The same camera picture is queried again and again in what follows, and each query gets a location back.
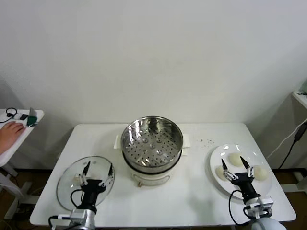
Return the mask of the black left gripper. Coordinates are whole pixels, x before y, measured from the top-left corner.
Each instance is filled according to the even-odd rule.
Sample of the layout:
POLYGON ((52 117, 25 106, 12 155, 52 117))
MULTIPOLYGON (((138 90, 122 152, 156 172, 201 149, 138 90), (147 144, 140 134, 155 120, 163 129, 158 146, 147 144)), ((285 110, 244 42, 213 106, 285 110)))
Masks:
POLYGON ((84 192, 80 209, 88 209, 97 211, 96 201, 98 195, 106 190, 106 187, 114 183, 114 169, 113 164, 110 165, 107 175, 102 180, 88 179, 87 174, 91 162, 88 161, 81 173, 75 175, 76 184, 81 186, 84 192))

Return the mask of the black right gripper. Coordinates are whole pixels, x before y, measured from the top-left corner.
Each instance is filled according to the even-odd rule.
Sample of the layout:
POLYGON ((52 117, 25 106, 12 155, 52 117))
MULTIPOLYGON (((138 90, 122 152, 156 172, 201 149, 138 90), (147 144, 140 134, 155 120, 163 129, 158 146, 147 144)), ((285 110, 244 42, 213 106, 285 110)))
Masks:
POLYGON ((247 169, 247 172, 232 174, 229 171, 225 161, 221 159, 223 175, 225 176, 227 180, 231 181, 233 185, 236 185, 240 188, 240 191, 243 196, 243 200, 251 200, 251 199, 257 198, 259 197, 259 194, 256 192, 255 188, 252 185, 252 182, 255 178, 254 168, 251 167, 249 163, 242 156, 240 156, 240 159, 245 169, 247 169))

